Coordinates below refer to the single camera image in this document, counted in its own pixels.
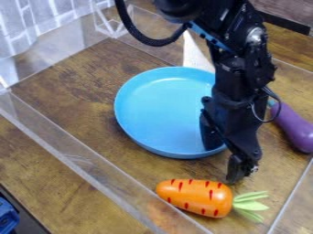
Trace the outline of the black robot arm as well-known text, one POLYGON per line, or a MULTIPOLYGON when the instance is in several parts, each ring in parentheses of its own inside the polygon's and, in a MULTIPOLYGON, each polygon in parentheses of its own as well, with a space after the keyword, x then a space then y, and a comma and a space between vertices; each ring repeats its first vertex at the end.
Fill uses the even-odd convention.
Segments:
POLYGON ((266 122, 268 88, 276 65, 268 52, 264 19, 249 0, 154 0, 166 20, 186 25, 205 40, 216 67, 212 95, 202 98, 202 141, 217 137, 232 156, 226 180, 236 183, 258 170, 257 131, 266 122))

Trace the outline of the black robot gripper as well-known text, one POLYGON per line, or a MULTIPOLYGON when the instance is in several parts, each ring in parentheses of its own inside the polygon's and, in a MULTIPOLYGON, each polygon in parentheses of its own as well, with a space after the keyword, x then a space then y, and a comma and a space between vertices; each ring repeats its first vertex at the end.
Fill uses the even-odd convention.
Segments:
POLYGON ((281 103, 276 93, 262 87, 248 98, 234 101, 217 88, 212 96, 202 98, 203 109, 199 116, 199 130, 203 147, 208 151, 226 145, 233 155, 228 163, 226 180, 234 184, 258 171, 262 150, 257 131, 265 120, 268 98, 281 103))

